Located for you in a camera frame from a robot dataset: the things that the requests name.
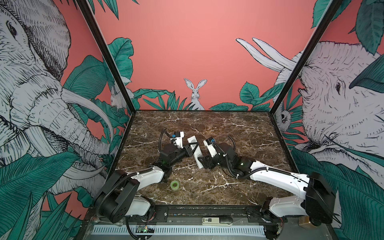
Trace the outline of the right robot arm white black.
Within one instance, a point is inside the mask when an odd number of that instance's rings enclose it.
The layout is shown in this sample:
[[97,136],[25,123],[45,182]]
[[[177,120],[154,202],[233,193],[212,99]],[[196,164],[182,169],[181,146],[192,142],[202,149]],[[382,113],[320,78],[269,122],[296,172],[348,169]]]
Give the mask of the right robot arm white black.
[[226,168],[237,180],[263,182],[288,191],[290,197],[269,198],[260,210],[273,217],[308,216],[313,224],[331,224],[334,220],[336,194],[324,176],[293,173],[268,166],[255,159],[239,156],[235,146],[218,144],[214,139],[204,141],[209,154],[200,150],[194,154],[199,168]]

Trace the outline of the white remote control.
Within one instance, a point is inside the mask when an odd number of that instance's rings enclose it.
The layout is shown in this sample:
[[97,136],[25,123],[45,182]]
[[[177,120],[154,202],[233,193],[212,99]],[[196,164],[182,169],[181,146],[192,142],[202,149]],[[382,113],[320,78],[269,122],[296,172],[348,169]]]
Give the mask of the white remote control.
[[193,156],[194,156],[194,159],[197,163],[197,166],[199,169],[203,169],[204,166],[203,164],[199,161],[199,158],[202,158],[203,157],[203,154],[202,154],[202,151],[200,149],[200,145],[197,141],[197,138],[196,136],[192,136],[190,138],[187,139],[188,143],[190,144],[190,147],[192,148],[193,150]]

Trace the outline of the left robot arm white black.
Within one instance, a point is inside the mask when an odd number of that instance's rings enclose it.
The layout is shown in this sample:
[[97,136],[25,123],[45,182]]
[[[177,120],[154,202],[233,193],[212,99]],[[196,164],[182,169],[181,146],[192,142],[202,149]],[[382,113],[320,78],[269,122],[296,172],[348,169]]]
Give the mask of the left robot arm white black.
[[166,182],[173,165],[193,156],[198,147],[198,143],[186,144],[182,148],[166,144],[160,150],[158,160],[147,169],[132,173],[114,171],[94,198],[96,215],[106,217],[111,223],[117,223],[126,215],[146,215],[151,203],[136,197],[137,192],[152,184]]

